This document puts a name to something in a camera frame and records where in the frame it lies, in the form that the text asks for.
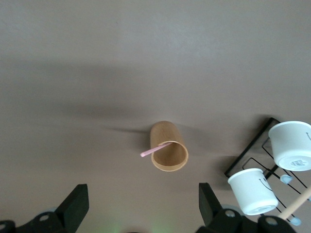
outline light blue tip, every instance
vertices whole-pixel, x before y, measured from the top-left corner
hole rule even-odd
[[[297,217],[293,217],[291,220],[290,220],[291,224],[293,224],[294,226],[299,226],[301,224],[301,220]]]
[[[292,178],[291,176],[289,176],[289,175],[282,175],[282,176],[280,177],[280,180],[281,180],[284,184],[289,184],[289,183],[293,180],[293,178]]]

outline label on mug bottom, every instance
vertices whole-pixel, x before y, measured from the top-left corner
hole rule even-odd
[[[294,166],[294,167],[307,166],[308,165],[308,161],[303,160],[303,159],[293,160],[293,161],[291,161],[291,165]]]

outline screw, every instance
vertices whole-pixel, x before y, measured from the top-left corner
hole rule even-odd
[[[40,217],[39,221],[42,222],[42,221],[45,221],[49,218],[49,215],[43,215]]]
[[[235,217],[235,213],[232,210],[226,210],[225,215],[228,217]]]
[[[276,226],[277,225],[277,221],[274,218],[272,218],[272,217],[267,217],[266,218],[266,222],[268,224],[272,225],[272,226]]]
[[[0,224],[0,231],[3,230],[4,228],[6,228],[6,224],[5,223]]]

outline white cup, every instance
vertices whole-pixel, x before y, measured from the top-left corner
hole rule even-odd
[[[246,215],[260,215],[277,207],[278,201],[259,168],[235,173],[228,183]]]
[[[290,171],[311,169],[311,125],[286,121],[269,131],[275,164]]]

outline wooden cup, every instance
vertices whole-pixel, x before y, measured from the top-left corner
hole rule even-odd
[[[150,131],[151,148],[167,142],[172,143],[152,153],[152,162],[162,171],[177,171],[188,161],[189,155],[184,146],[184,140],[173,123],[169,121],[157,122]]]

